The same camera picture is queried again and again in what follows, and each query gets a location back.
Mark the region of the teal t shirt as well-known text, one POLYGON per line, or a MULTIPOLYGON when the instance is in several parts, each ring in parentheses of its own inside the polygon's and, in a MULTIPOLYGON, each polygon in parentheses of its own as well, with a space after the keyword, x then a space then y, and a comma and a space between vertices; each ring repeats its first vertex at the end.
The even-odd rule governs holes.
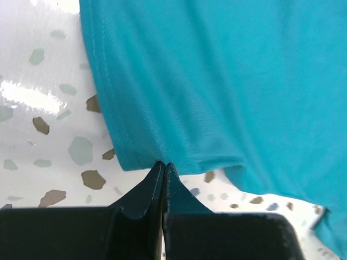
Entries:
POLYGON ((240 190, 321 205, 346 259, 346 1, 80 1, 123 170, 224 169, 240 190))

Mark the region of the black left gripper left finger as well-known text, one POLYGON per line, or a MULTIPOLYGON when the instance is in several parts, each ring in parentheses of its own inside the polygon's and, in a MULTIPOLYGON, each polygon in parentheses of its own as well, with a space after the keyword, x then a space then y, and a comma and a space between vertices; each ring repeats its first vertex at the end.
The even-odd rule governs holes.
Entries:
POLYGON ((104 207, 1 210, 1 259, 160 259, 165 166, 104 207))

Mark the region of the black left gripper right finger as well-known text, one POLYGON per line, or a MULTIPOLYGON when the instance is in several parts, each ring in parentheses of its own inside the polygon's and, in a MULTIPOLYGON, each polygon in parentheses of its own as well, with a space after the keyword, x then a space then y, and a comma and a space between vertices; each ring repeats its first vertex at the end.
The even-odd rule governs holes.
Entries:
POLYGON ((166 259, 301 260, 293 226, 276 213, 214 213, 165 168, 163 235, 166 259))

